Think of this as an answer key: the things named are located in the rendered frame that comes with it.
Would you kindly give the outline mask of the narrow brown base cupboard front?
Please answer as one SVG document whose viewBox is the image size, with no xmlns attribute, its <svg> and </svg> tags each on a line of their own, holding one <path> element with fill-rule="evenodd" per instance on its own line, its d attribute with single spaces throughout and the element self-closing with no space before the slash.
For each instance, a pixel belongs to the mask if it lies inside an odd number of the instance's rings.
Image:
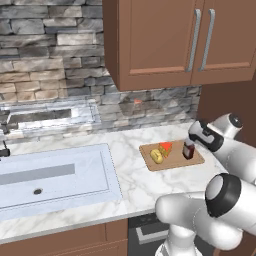
<svg viewBox="0 0 256 256">
<path fill-rule="evenodd" d="M 121 219 L 106 223 L 107 242 L 116 248 L 115 256 L 128 255 L 128 220 Z"/>
</svg>

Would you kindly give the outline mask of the black built-in appliance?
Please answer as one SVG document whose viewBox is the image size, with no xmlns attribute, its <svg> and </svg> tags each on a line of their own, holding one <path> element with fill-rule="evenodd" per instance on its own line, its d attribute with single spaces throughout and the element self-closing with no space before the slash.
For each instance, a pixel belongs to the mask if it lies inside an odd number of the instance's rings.
<svg viewBox="0 0 256 256">
<path fill-rule="evenodd" d="M 161 223 L 155 213 L 128 219 L 128 256 L 155 256 L 165 241 L 169 225 Z"/>
</svg>

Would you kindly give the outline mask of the tall brown cupboard panel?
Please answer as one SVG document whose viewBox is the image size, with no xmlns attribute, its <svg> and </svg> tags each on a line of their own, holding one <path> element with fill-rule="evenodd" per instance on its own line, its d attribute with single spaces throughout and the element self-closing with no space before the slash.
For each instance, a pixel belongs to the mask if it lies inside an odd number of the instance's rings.
<svg viewBox="0 0 256 256">
<path fill-rule="evenodd" d="M 256 72 L 251 81 L 202 86 L 197 118 L 213 121 L 227 113 L 243 122 L 236 139 L 256 147 Z"/>
</svg>

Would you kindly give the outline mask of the yellow potato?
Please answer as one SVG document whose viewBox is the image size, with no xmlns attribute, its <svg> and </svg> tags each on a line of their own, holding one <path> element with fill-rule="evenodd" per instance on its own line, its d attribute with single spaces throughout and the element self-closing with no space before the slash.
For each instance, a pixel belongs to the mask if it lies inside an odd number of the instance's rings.
<svg viewBox="0 0 256 256">
<path fill-rule="evenodd" d="M 158 149 L 151 150 L 150 156 L 156 164 L 161 164 L 163 162 L 162 154 Z"/>
</svg>

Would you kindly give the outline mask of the brown wall cupboard side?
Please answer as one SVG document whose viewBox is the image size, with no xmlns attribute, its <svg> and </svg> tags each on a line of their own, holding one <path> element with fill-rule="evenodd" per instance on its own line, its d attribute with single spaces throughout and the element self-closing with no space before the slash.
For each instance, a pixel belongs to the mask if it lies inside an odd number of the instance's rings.
<svg viewBox="0 0 256 256">
<path fill-rule="evenodd" d="M 105 66 L 116 86 L 118 75 L 118 0 L 102 0 Z"/>
</svg>

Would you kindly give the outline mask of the dark red condiment bottle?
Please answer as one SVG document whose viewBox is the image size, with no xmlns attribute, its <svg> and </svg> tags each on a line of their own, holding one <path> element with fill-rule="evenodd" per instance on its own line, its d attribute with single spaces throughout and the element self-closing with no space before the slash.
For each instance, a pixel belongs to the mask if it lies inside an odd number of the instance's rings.
<svg viewBox="0 0 256 256">
<path fill-rule="evenodd" d="M 194 155 L 194 150 L 195 150 L 195 144 L 190 139 L 186 139 L 183 144 L 183 150 L 182 150 L 183 156 L 187 160 L 192 159 Z"/>
</svg>

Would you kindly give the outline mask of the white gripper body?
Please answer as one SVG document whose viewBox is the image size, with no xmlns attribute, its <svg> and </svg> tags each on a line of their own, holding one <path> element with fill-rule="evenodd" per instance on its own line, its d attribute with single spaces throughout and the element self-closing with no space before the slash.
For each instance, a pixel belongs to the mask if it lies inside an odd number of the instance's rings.
<svg viewBox="0 0 256 256">
<path fill-rule="evenodd" d="M 207 123 L 202 120 L 195 121 L 188 130 L 189 138 L 192 141 L 200 140 L 208 141 L 209 138 L 209 128 Z"/>
</svg>

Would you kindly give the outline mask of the white sink basin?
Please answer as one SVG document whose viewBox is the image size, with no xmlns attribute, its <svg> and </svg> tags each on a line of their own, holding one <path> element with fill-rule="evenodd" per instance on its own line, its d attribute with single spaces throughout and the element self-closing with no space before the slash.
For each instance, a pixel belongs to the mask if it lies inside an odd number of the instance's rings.
<svg viewBox="0 0 256 256">
<path fill-rule="evenodd" d="M 0 221 L 121 198 L 106 144 L 0 159 Z"/>
</svg>

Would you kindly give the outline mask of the brown wall cupboard door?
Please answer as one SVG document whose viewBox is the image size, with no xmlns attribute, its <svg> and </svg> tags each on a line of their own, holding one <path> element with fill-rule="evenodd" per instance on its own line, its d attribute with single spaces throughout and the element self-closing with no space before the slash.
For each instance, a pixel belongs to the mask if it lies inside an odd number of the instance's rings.
<svg viewBox="0 0 256 256">
<path fill-rule="evenodd" d="M 205 0 L 120 0 L 119 86 L 121 91 L 190 84 L 186 72 L 195 9 Z"/>
<path fill-rule="evenodd" d="M 216 12 L 205 69 L 201 66 L 210 16 Z M 256 70 L 256 0 L 205 0 L 191 83 L 249 81 Z"/>
</svg>

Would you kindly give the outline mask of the dark metal tap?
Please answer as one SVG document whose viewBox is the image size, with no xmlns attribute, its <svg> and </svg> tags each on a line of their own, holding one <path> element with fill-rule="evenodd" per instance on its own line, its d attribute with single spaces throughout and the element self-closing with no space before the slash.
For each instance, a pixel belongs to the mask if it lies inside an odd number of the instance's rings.
<svg viewBox="0 0 256 256">
<path fill-rule="evenodd" d="M 2 123 L 1 128 L 5 135 L 9 133 L 9 129 L 7 128 L 7 123 Z M 10 149 L 7 147 L 6 143 L 3 143 L 3 145 L 4 145 L 4 148 L 0 150 L 0 159 L 1 157 L 9 157 L 11 155 Z"/>
</svg>

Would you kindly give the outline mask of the wooden cutting board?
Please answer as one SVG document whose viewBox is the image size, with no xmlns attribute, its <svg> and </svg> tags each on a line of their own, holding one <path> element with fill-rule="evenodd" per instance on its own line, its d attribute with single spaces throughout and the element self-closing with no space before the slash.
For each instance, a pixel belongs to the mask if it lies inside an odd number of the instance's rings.
<svg viewBox="0 0 256 256">
<path fill-rule="evenodd" d="M 182 154 L 183 144 L 183 140 L 173 141 L 172 150 L 169 156 L 167 158 L 163 158 L 163 162 L 160 164 L 155 163 L 150 156 L 150 151 L 158 148 L 157 143 L 140 145 L 139 150 L 146 166 L 150 171 L 160 171 L 184 166 L 198 165 L 205 162 L 204 158 L 197 150 L 194 150 L 193 158 L 187 160 Z"/>
</svg>

